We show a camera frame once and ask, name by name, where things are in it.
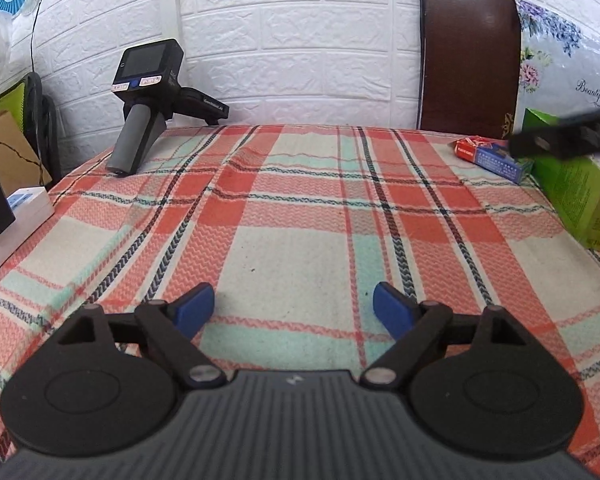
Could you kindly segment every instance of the wire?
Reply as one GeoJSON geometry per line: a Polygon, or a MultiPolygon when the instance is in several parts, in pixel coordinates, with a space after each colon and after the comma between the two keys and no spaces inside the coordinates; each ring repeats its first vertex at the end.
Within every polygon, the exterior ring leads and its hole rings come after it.
{"type": "Polygon", "coordinates": [[[40,13],[40,7],[42,6],[42,0],[38,2],[38,8],[36,9],[36,16],[33,18],[33,26],[31,27],[31,43],[30,43],[30,51],[31,51],[31,71],[35,72],[35,65],[33,63],[33,33],[36,31],[36,23],[38,22],[38,14],[40,13]]]}
{"type": "Polygon", "coordinates": [[[19,156],[25,162],[28,162],[29,164],[33,164],[33,165],[37,166],[38,168],[40,168],[40,186],[45,185],[45,179],[44,179],[44,174],[43,174],[43,170],[42,170],[42,162],[35,162],[34,160],[30,160],[27,157],[20,155],[18,150],[16,150],[13,146],[8,145],[7,143],[2,142],[1,140],[0,140],[0,146],[4,146],[5,148],[8,148],[9,150],[11,150],[13,153],[15,153],[17,156],[19,156]]]}

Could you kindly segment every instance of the plaid tablecloth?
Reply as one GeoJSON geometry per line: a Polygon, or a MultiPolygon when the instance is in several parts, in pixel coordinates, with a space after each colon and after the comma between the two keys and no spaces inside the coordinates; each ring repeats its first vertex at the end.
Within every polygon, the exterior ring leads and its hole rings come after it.
{"type": "MultiPolygon", "coordinates": [[[[600,254],[551,206],[455,158],[451,136],[320,126],[171,130],[141,173],[109,152],[51,193],[56,214],[0,270],[0,391],[84,301],[108,312],[198,282],[194,340],[224,368],[349,368],[391,344],[376,283],[457,312],[505,305],[580,381],[571,452],[600,475],[600,254]]],[[[0,462],[10,447],[0,421],[0,462]]]]}

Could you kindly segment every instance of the white brick wall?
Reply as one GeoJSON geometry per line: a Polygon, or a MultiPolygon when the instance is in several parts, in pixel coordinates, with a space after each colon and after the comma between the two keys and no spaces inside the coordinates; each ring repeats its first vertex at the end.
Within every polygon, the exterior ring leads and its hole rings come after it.
{"type": "MultiPolygon", "coordinates": [[[[600,35],[600,0],[530,0],[600,35]]],[[[412,127],[419,0],[180,0],[183,70],[243,123],[412,127]]],[[[4,85],[30,67],[31,18],[14,24],[4,85]]],[[[116,61],[162,33],[159,0],[44,0],[36,70],[60,110],[69,169],[116,139],[116,61]]]]}

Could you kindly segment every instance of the device screen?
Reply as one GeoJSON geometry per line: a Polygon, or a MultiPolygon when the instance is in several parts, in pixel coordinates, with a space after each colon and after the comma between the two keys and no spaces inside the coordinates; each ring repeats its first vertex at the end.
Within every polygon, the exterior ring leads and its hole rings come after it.
{"type": "Polygon", "coordinates": [[[166,45],[160,43],[131,50],[126,56],[125,67],[120,77],[156,72],[160,68],[160,61],[165,48],[166,45]]]}

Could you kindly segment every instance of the dark brown panel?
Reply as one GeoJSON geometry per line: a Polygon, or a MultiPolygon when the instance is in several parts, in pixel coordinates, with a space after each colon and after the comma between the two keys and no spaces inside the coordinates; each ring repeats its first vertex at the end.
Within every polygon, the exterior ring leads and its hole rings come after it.
{"type": "Polygon", "coordinates": [[[516,111],[514,0],[420,0],[423,130],[502,138],[516,111]]]}

